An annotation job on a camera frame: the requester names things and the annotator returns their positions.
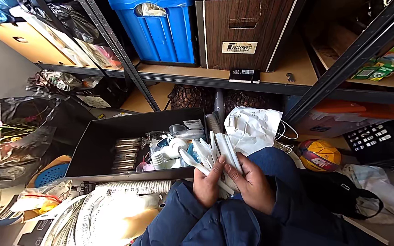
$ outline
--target human hand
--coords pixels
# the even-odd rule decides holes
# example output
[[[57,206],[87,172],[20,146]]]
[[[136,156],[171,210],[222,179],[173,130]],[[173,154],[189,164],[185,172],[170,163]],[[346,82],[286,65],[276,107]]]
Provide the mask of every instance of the human hand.
[[[270,189],[262,170],[241,153],[237,153],[238,161],[243,168],[245,177],[229,164],[224,166],[227,174],[238,186],[244,202],[252,208],[270,215],[275,205],[275,193]]]
[[[197,200],[206,208],[212,207],[218,198],[218,180],[224,169],[225,156],[221,155],[208,176],[194,169],[193,191]]]

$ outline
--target fellowes label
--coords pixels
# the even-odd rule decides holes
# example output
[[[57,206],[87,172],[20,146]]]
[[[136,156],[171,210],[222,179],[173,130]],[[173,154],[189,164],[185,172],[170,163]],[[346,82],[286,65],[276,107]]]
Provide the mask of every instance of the fellowes label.
[[[223,42],[222,53],[254,54],[258,42]]]

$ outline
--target blue jacket sleeve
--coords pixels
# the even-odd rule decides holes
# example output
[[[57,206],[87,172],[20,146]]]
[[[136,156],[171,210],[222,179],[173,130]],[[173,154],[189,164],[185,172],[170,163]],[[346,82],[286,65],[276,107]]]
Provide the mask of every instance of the blue jacket sleeve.
[[[171,187],[165,207],[133,246],[178,245],[205,214],[206,208],[183,182],[178,181]]]

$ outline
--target blue plastic crate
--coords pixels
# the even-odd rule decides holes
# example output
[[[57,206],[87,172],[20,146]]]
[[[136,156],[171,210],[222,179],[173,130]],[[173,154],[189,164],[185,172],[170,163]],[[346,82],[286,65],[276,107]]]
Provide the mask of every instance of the blue plastic crate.
[[[189,8],[194,0],[109,0],[143,61],[196,64]],[[166,16],[140,16],[136,7],[153,3]]]

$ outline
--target black metal shelf upright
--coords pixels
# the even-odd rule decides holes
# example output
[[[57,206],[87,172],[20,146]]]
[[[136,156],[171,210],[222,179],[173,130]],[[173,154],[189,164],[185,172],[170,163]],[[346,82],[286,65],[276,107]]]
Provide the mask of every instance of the black metal shelf upright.
[[[318,80],[313,86],[267,82],[261,82],[260,84],[243,84],[232,83],[229,82],[228,79],[206,77],[205,75],[183,76],[149,73],[144,71],[138,72],[126,54],[123,44],[118,41],[111,26],[107,23],[107,18],[98,8],[95,0],[79,1],[123,64],[126,74],[128,73],[129,77],[135,82],[147,102],[155,111],[159,111],[160,109],[144,81],[299,96],[300,99],[298,102],[293,107],[286,110],[286,114],[284,114],[284,120],[290,124],[296,123],[296,121],[301,119],[324,98],[394,104],[394,92],[338,88],[341,83],[346,81],[346,79],[356,72],[360,66],[373,57],[394,37],[394,0],[380,13],[344,54],[339,57],[334,65],[324,73],[319,73],[316,69]],[[77,74],[102,75],[105,73],[111,77],[125,77],[122,70],[100,70],[96,68],[48,64],[38,65],[42,68]]]

